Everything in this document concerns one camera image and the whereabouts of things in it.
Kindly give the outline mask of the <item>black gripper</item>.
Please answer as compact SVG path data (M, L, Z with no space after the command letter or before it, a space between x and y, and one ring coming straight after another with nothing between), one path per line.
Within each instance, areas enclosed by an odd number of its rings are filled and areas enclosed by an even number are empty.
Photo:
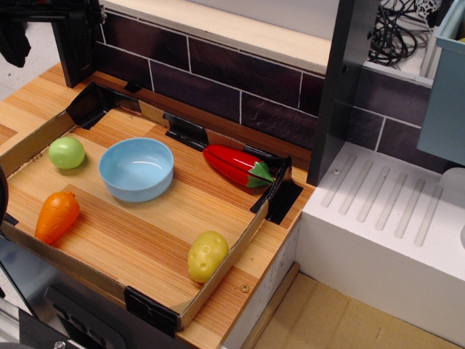
M96 70L94 30L85 20L100 24L105 17L98 1L1 1L1 55L23 68L31 50L26 22L52 23L66 86L74 87Z

